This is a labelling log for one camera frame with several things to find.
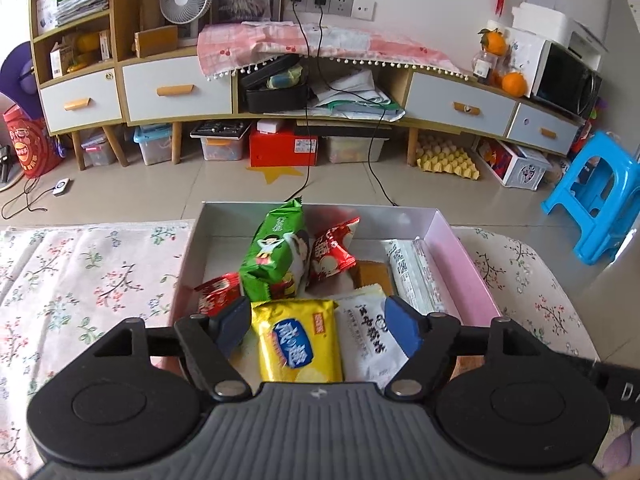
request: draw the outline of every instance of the yellow chip bag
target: yellow chip bag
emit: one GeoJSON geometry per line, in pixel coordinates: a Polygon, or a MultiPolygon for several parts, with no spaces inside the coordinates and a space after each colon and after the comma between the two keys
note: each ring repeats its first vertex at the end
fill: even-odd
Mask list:
{"type": "Polygon", "coordinates": [[[342,381],[340,347],[331,300],[252,303],[252,326],[260,347],[265,381],[342,381]]]}

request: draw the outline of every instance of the wall outlet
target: wall outlet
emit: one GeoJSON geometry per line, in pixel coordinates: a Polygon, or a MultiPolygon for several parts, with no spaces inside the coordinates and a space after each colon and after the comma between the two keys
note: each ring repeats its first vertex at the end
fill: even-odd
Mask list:
{"type": "MultiPolygon", "coordinates": [[[[296,2],[296,12],[306,12],[306,3],[308,0],[302,0],[301,2],[296,2]]],[[[287,10],[293,10],[293,2],[291,0],[287,0],[287,10]]]]}
{"type": "Polygon", "coordinates": [[[351,17],[359,20],[373,21],[373,11],[376,8],[375,0],[353,0],[351,17]]]}
{"type": "Polygon", "coordinates": [[[351,17],[351,9],[353,9],[354,0],[331,0],[329,5],[329,14],[336,14],[337,16],[351,17]]]}
{"type": "MultiPolygon", "coordinates": [[[[326,0],[326,3],[322,6],[322,12],[328,14],[330,5],[331,0],[326,0]]],[[[306,12],[315,12],[316,14],[320,14],[320,7],[316,5],[316,0],[306,0],[306,12]]]]}

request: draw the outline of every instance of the white snack package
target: white snack package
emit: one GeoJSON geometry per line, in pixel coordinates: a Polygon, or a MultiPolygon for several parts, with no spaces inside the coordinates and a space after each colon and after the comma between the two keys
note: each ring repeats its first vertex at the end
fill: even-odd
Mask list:
{"type": "Polygon", "coordinates": [[[338,304],[335,322],[345,382],[374,382],[383,389],[407,357],[386,327],[382,287],[367,285],[329,299],[338,304]]]}
{"type": "Polygon", "coordinates": [[[382,240],[382,245],[391,264],[398,296],[423,316],[436,312],[420,271],[413,240],[382,240]]]}
{"type": "Polygon", "coordinates": [[[461,319],[458,309],[456,308],[456,304],[449,294],[449,289],[445,286],[442,275],[438,270],[438,266],[436,265],[429,249],[425,245],[424,240],[416,238],[412,244],[414,245],[417,261],[420,265],[422,278],[427,286],[427,292],[431,297],[431,303],[433,303],[438,312],[445,312],[451,316],[461,319]]]}

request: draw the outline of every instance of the orange drawer handle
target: orange drawer handle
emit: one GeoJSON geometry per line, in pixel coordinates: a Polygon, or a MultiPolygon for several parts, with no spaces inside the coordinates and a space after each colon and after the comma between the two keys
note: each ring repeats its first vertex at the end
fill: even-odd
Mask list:
{"type": "Polygon", "coordinates": [[[176,86],[161,86],[156,93],[158,97],[171,97],[174,95],[187,95],[193,92],[194,85],[176,85],[176,86]]]}
{"type": "Polygon", "coordinates": [[[558,134],[556,134],[555,132],[552,132],[551,130],[547,130],[546,128],[540,128],[540,133],[543,136],[548,137],[549,139],[557,139],[558,138],[558,134]]]}
{"type": "Polygon", "coordinates": [[[462,112],[463,114],[480,115],[480,108],[477,108],[475,106],[469,106],[462,103],[454,102],[453,107],[456,111],[462,112]]]}
{"type": "Polygon", "coordinates": [[[67,112],[72,112],[73,110],[80,110],[81,108],[87,108],[90,102],[91,102],[90,97],[87,97],[85,99],[78,99],[77,101],[69,101],[68,103],[65,103],[65,110],[67,112]]]}

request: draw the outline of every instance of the glass jar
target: glass jar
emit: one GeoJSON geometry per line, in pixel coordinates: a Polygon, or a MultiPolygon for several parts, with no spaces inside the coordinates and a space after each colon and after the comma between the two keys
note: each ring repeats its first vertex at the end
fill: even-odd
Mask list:
{"type": "Polygon", "coordinates": [[[492,74],[497,63],[498,56],[490,54],[485,50],[481,50],[474,56],[472,67],[479,83],[486,85],[491,82],[492,74]]]}

